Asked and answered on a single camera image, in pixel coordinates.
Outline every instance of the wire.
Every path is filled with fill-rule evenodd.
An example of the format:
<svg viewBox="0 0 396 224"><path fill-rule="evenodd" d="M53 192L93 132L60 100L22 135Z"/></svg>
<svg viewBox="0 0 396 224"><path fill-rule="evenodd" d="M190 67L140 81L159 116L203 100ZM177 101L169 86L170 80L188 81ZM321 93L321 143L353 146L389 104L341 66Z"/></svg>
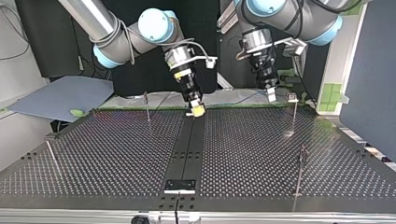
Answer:
<svg viewBox="0 0 396 224"><path fill-rule="evenodd" d="M171 52L173 49L176 49L176 48L180 47L181 45L194 45L194 46L197 46L198 48L200 48L200 50L205 55L205 57L208 60L210 60L209 55L207 54L207 52L204 49L204 47L202 47L202 45L200 45L200 44L198 44L196 42L193 42L193 41L194 41L194 38L188 38L188 39L177 41L175 43L165 43L165 44L158 44L158 45L160 45L160 46L173 46L172 48L170 48L168 50L169 52ZM171 56L172 56L171 54L167 54L165 56L165 60L168 61Z"/></svg>
<svg viewBox="0 0 396 224"><path fill-rule="evenodd" d="M300 28L299 31L297 33L297 35L294 37L294 39L298 39L301 35L301 33L303 32L303 27L304 27L304 11L303 11L303 6L304 6L304 2L305 0L296 0L297 5L298 5L298 11L300 14Z"/></svg>
<svg viewBox="0 0 396 224"><path fill-rule="evenodd" d="M8 9L10 12L12 12L12 14L14 14L14 16L18 19L18 23L20 24L21 32L17 29L17 27L15 27L14 23L12 23L12 21L9 19L9 17L6 15L6 13L1 9L1 7ZM22 25L22 22L21 22L21 17L18 15L18 13L12 7L9 7L7 5L0 6L0 11L6 17L7 21L12 26L14 31L18 34L18 36L22 40L24 40L26 43L29 43L29 41L27 40L26 33L23 31L23 25Z"/></svg>
<svg viewBox="0 0 396 224"><path fill-rule="evenodd" d="M6 15L6 13L3 11L3 9L1 9L2 7L3 7L3 8L6 8L6 9L8 9L10 12L12 12L12 14L14 14L14 16L18 19L19 24L20 24L20 26L21 26L21 33L20 33L20 31L15 27L14 23L12 23L12 21L9 19L9 17ZM30 48L30 43L29 43L29 41L28 41L28 39L27 39L27 37L26 37L25 32L23 31L24 29L23 29L23 25L22 25L22 23L21 23L21 18L20 18L20 16L18 15L18 13L17 13L12 7L9 7L9 6L7 6L7 5L0 5L0 11L1 11L1 13L5 16L6 20L9 22L9 24L12 26L12 28L14 29L14 31L18 34L18 36L19 36L24 42L27 43L26 49L25 49L23 52L21 52L21 53L19 53L19 54L16 54L16 55L13 55L13 56L10 56L10 57L0 58L0 61L11 60L11 59L15 59L15 58L21 57L21 56L22 56L23 54L25 54L25 53L29 50L29 48Z"/></svg>
<svg viewBox="0 0 396 224"><path fill-rule="evenodd" d="M22 53L19 53L17 55L11 56L11 57L0 58L0 61L11 60L11 59L15 59L15 58L21 57L23 54L25 54L27 52L27 50L29 48L30 48L30 44L27 45L26 49Z"/></svg>
<svg viewBox="0 0 396 224"><path fill-rule="evenodd" d="M330 11L330 12L332 12L332 13L335 13L335 14L339 14L339 13L342 13L342 12L349 11L349 10L351 10L351 9L353 9L353 8L355 8L355 7L357 7L357 6L362 2L362 0L358 0L356 3L352 4L352 5L349 6L349 7L344 7L344 8L333 8L333 7L327 6L326 4L320 2L319 0L311 0L311 1L312 1L313 3L315 3L316 5L318 5L319 7L323 8L323 9L325 9L325 10L328 10L328 11Z"/></svg>
<svg viewBox="0 0 396 224"><path fill-rule="evenodd" d="M292 57L292 60L293 60L294 66L296 67L297 76L300 78L301 83L303 84L303 87L304 87L304 89L305 89L306 94L308 94L309 98L311 98L311 100L312 100L312 103L314 103L315 108L317 108L318 105L317 105L317 103L316 103L316 100L314 99L314 97L312 97L311 93L309 93L309 91L308 91L308 88L305 86L305 83L304 83L304 81L303 81L303 77L301 76L300 69L299 69L299 67L298 67L298 64L297 64L297 62L296 62L295 57Z"/></svg>

